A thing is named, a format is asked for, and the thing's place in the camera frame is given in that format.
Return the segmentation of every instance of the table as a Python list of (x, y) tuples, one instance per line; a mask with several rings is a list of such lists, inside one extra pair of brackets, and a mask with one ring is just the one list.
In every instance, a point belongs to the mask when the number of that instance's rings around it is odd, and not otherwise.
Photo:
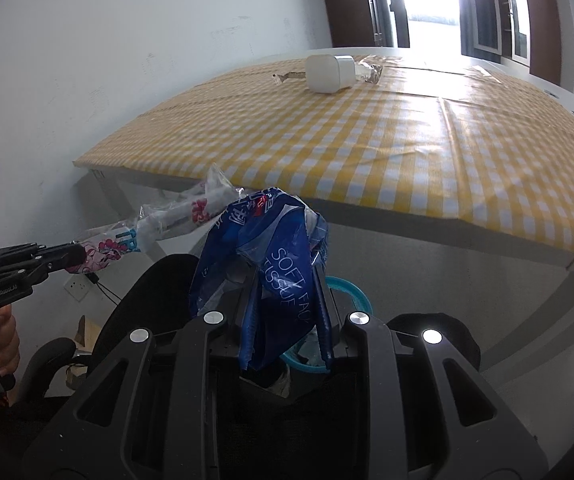
[[(413, 51), (398, 48), (342, 48), (324, 49), (302, 53), (300, 56), (276, 56), (258, 60), (254, 64), (306, 57), (314, 53), (349, 54), (358, 56), (403, 56), (405, 60), (416, 63), (424, 62), (414, 56)], [(452, 67), (482, 67), (489, 73), (506, 73), (526, 80), (537, 88), (548, 92), (567, 110), (574, 112), (574, 95), (564, 89), (534, 76), (515, 73), (511, 68), (480, 59), (458, 56), (449, 59), (439, 59)], [(185, 177), (154, 174), (147, 171), (128, 170), (103, 166), (102, 164), (87, 165), (100, 183), (110, 205), (121, 215), (132, 215), (131, 205), (117, 185), (117, 180), (141, 184), (158, 189), (180, 191), (186, 189), (195, 181)], [(374, 230), (403, 237), (416, 238), (445, 245), (483, 251), (502, 256), (521, 258), (543, 264), (564, 267), (568, 275), (559, 288), (542, 304), (537, 311), (517, 326), (493, 347), (487, 349), (482, 356), (482, 369), (487, 370), (500, 362), (510, 362), (516, 358), (516, 353), (530, 348), (526, 361), (516, 361), (509, 375), (522, 374), (551, 359), (564, 348), (574, 344), (574, 322), (560, 330), (553, 338), (543, 338), (545, 332), (551, 332), (556, 322), (574, 307), (574, 252), (518, 238), (502, 232), (494, 232), (459, 219), (431, 218), (429, 216), (409, 215), (376, 207), (365, 207), (352, 203), (334, 202), (320, 198), (307, 198), (307, 203), (321, 212), (330, 222)], [(160, 248), (154, 248), (150, 253), (153, 259), (163, 256)]]

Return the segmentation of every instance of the wall outlet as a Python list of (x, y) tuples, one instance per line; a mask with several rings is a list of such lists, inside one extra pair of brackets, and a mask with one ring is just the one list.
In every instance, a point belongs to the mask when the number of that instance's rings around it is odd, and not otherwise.
[(89, 292), (91, 282), (82, 274), (72, 274), (65, 283), (65, 290), (71, 294), (76, 301), (83, 301)]

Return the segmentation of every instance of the yellow and white tablecloth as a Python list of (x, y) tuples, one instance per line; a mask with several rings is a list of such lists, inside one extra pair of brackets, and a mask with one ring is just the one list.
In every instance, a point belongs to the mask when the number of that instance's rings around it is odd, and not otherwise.
[(143, 113), (77, 166), (462, 219), (574, 252), (574, 117), (531, 84), (397, 57), (377, 85), (315, 94), (304, 60), (241, 68)]

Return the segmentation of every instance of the silver screw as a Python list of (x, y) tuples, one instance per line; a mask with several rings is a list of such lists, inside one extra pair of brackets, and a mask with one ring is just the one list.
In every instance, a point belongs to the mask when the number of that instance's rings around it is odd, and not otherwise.
[(369, 322), (369, 316), (364, 312), (354, 312), (349, 314), (349, 321), (354, 325), (366, 325)]
[(217, 325), (223, 319), (225, 319), (225, 316), (223, 316), (221, 312), (213, 310), (212, 312), (206, 313), (202, 319), (205, 320), (205, 323), (209, 323), (210, 325)]
[(142, 343), (149, 339), (149, 332), (144, 328), (137, 328), (131, 334), (129, 334), (129, 339), (134, 343)]

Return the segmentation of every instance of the blue tissue package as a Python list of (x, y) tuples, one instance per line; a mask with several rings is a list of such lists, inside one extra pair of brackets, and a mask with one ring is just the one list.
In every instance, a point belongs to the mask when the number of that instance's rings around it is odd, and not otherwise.
[(300, 199), (272, 187), (231, 203), (207, 236), (190, 289), (197, 316), (225, 279), (232, 259), (257, 268), (243, 319), (240, 367), (262, 369), (314, 327), (331, 359), (326, 310), (312, 265), (326, 261), (327, 225)]

